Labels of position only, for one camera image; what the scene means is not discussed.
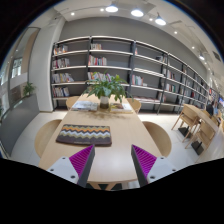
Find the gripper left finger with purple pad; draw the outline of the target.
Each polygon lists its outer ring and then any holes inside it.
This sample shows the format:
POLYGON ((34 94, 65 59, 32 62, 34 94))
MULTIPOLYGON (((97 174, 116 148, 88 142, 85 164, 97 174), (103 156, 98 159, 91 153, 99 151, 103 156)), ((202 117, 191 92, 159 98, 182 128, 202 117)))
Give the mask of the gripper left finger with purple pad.
POLYGON ((90 145, 70 157, 62 156, 47 171, 76 185, 86 187, 94 157, 95 146, 90 145))

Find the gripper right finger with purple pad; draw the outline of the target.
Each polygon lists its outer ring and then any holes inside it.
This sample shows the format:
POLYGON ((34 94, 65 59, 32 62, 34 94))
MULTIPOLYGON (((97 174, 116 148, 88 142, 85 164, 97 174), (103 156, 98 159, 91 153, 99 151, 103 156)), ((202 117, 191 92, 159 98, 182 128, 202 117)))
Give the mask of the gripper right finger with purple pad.
POLYGON ((177 171, 166 157, 156 157, 136 145, 131 146, 131 156, 141 187, 177 171))

